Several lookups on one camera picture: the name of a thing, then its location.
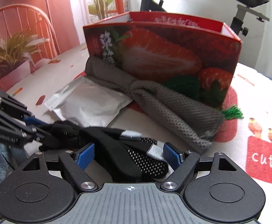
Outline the grey knitted cloth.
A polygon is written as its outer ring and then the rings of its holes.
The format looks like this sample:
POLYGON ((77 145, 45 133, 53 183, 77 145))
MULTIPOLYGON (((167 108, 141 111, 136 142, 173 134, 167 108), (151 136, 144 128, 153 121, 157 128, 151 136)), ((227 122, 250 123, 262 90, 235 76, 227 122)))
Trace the grey knitted cloth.
POLYGON ((100 58, 90 56, 85 73, 99 86, 119 91, 134 100, 150 118, 199 153, 211 146, 225 120, 219 110, 154 81, 139 80, 100 58))

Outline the black dotted glove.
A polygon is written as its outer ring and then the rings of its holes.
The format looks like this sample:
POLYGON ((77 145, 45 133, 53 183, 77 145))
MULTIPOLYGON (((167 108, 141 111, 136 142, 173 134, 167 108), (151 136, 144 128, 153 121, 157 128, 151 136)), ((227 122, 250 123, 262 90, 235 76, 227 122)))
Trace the black dotted glove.
POLYGON ((145 138, 136 131, 108 127, 81 127, 68 121, 40 126, 50 133, 56 144, 41 150, 78 151, 94 144, 94 159, 116 183, 151 182, 167 176, 169 167, 163 155, 162 142, 145 138))

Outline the silver foil pouch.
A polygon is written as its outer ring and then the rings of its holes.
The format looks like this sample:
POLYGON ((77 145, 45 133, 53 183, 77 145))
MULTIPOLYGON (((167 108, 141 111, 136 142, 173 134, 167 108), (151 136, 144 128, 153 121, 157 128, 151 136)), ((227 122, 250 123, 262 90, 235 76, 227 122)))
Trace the silver foil pouch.
POLYGON ((123 93, 81 76, 53 94, 45 106, 62 121, 106 127, 131 102, 123 93))

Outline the printed white tablecloth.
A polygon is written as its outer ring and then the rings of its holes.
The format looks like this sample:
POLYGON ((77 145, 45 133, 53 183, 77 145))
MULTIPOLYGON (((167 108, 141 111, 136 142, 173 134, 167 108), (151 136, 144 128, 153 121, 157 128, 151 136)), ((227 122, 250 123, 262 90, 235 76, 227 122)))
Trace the printed white tablecloth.
MULTIPOLYGON (((15 84, 8 93, 37 118, 54 122, 56 116, 47 110, 45 102, 84 71, 88 56, 84 44, 70 49, 15 84)), ((266 195, 259 221, 272 223, 272 81, 238 64, 231 89, 227 106, 237 105, 244 117, 225 124, 206 155, 224 152, 255 179, 266 195)))

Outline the red strawberry cardboard box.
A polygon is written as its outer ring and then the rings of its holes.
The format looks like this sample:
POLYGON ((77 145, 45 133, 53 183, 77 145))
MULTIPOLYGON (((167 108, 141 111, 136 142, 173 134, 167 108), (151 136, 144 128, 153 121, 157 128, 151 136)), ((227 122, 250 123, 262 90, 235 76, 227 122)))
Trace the red strawberry cardboard box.
POLYGON ((166 12, 127 12, 83 27, 91 56, 139 80, 220 108, 242 40, 223 22, 166 12))

